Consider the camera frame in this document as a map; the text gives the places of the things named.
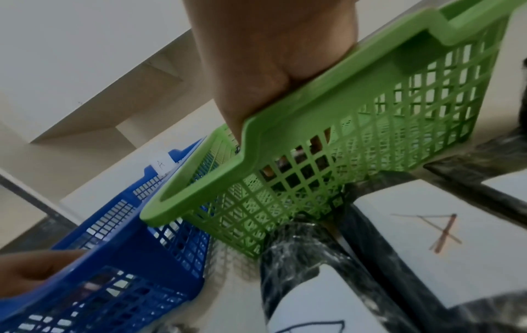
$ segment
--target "label on basket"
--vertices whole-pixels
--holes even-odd
[[[482,184],[527,202],[527,170],[490,178],[482,182]]]
[[[291,290],[267,323],[269,333],[386,333],[335,269],[320,266],[316,278]]]
[[[166,175],[175,167],[177,167],[177,163],[174,162],[168,153],[157,154],[155,157],[150,159],[150,165],[152,165],[154,170],[160,176]]]
[[[509,221],[423,180],[355,206],[446,308],[527,289],[527,230]]]

